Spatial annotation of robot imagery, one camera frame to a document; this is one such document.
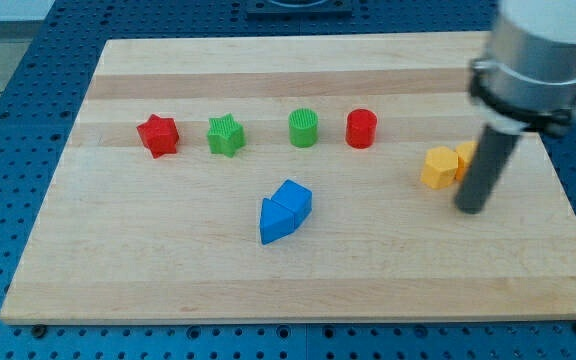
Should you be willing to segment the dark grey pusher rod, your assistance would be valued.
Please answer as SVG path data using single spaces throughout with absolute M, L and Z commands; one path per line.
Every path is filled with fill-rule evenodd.
M 454 205 L 466 214 L 480 213 L 521 138 L 486 125 L 474 156 L 454 197 Z

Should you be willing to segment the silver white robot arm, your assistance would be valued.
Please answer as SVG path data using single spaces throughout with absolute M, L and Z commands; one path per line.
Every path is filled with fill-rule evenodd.
M 499 2 L 470 73 L 485 125 L 454 204 L 477 214 L 523 133 L 563 137 L 576 124 L 576 0 Z

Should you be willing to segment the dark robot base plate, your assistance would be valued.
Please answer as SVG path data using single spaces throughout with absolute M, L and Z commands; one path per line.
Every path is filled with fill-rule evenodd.
M 245 0 L 248 16 L 348 15 L 351 0 Z

